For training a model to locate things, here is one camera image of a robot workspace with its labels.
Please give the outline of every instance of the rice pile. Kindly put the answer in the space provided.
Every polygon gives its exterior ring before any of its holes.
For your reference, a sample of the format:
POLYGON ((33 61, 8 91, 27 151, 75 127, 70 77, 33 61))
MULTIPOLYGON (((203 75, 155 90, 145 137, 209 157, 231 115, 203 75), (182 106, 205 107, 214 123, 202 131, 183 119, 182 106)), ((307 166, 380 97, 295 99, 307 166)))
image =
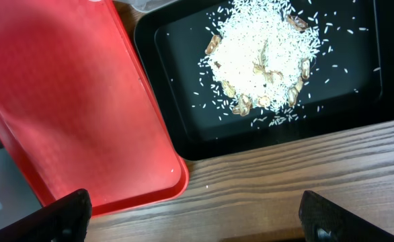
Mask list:
POLYGON ((234 0, 230 18, 218 22, 221 43, 207 60, 214 81, 228 81, 257 107, 259 97, 270 98, 268 109, 279 112, 288 101, 287 91, 301 76, 303 59, 312 61, 319 52, 318 31, 297 31, 287 22, 289 0, 234 0), (283 79, 268 83, 254 73, 254 65, 264 59, 266 72, 281 72, 283 79))

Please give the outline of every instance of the red tray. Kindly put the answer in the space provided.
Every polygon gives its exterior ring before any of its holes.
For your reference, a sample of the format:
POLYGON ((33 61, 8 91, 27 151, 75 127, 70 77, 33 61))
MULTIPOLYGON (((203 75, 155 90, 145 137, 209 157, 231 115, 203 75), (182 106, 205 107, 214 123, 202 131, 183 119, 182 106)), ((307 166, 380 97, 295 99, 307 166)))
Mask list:
POLYGON ((110 0, 0 0, 0 139, 43 205, 179 196, 188 170, 110 0))

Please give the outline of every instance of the red tray rim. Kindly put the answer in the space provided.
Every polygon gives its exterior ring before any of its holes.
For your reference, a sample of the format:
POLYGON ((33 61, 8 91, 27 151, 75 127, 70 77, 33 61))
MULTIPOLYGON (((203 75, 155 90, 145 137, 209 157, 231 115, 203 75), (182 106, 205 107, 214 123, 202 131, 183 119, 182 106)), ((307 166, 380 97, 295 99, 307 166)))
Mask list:
MULTIPOLYGON (((107 214, 114 214, 117 212, 122 212, 125 210, 130 210, 133 208, 138 208, 141 206, 146 206, 166 200, 172 200, 181 196, 190 180, 190 174, 188 168, 185 164, 185 161, 176 153, 169 134, 167 132, 167 128, 163 121, 161 112, 159 110, 157 100, 153 94, 147 76, 143 71, 143 68, 139 62, 139 59, 134 51, 134 47, 128 37, 128 34, 125 32, 124 26, 122 25, 122 21, 114 7, 112 0, 105 0, 107 8, 109 9, 110 15, 112 16, 114 23, 119 31, 119 34, 125 44, 126 49, 128 50, 128 55, 131 58, 131 61, 139 75, 141 83, 145 88, 147 96, 151 101, 153 106, 154 112, 156 113, 158 120, 160 121, 165 135, 168 137, 170 147, 175 152, 176 158, 178 159, 178 163, 181 167, 181 177, 176 185, 171 188, 167 188, 164 190, 159 190, 156 192, 151 192, 148 194, 143 194, 134 198, 127 198, 124 200, 119 200, 116 202, 111 202, 108 204, 95 206, 92 208, 92 217, 96 216, 104 216, 107 214)), ((1 118, 0 113, 0 140, 3 143, 4 147, 6 148, 7 152, 11 155, 13 160, 15 161, 16 165, 18 166, 19 170, 24 175, 25 179, 29 183, 30 187, 32 188, 35 195, 38 197, 40 203, 43 206, 47 206, 55 201, 53 195, 49 192, 48 187, 44 183, 43 179, 40 177, 38 172, 35 170, 34 166, 32 165, 30 159, 26 156, 26 152, 24 151, 23 147, 18 143, 17 140, 14 139, 13 133, 8 129, 6 123, 4 123, 3 119, 1 118)))

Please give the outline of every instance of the black object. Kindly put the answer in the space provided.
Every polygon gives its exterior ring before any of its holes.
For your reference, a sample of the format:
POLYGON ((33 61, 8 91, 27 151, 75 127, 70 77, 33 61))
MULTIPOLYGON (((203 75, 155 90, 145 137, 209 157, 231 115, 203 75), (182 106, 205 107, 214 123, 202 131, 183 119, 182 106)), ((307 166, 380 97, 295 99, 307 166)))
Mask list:
MULTIPOLYGON (((335 25, 327 33, 335 51, 317 56, 317 63, 313 63, 311 84, 299 95, 305 109, 294 110, 301 119, 271 127, 273 113, 266 122, 251 127, 254 118, 261 118, 260 110, 252 110, 246 117, 232 115, 228 109, 217 110, 211 102, 217 98, 210 88, 217 83, 210 80, 210 68, 197 64, 212 36, 205 27, 214 29, 206 13, 216 13, 218 6, 226 7, 228 1, 178 1, 139 21, 134 33, 136 49, 173 145, 183 158, 205 159, 394 119, 394 4, 383 0, 314 1, 312 5, 300 0, 292 4, 297 11, 305 10, 304 19, 319 11, 321 39, 326 38, 325 22, 335 25), (369 31, 358 31, 363 26, 369 31), (348 28, 354 34, 347 33, 348 28), (336 71, 331 67, 334 64, 339 65, 336 71), (374 72, 377 67, 382 71, 374 72), (203 70, 208 74, 199 75, 203 70), (199 78, 203 78, 204 87, 199 78), (327 78, 331 79, 329 85, 324 85, 327 78), (324 108, 317 112, 317 106, 324 108)), ((324 44, 321 52, 329 45, 324 44)))
POLYGON ((394 235, 315 192, 303 193, 299 218, 307 242, 394 242, 394 235))
POLYGON ((0 230, 1 242, 83 242, 91 200, 80 189, 0 230))

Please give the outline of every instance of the wooden table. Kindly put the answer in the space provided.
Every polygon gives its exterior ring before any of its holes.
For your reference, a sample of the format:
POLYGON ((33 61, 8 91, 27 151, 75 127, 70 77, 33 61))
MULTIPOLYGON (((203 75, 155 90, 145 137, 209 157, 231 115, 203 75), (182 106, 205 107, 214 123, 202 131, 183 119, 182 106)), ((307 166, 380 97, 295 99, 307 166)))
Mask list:
MULTIPOLYGON (((142 15, 116 6, 131 34, 142 15)), ((298 238, 305 190, 394 234, 394 121, 187 165, 184 195, 93 219, 86 241, 298 238)))

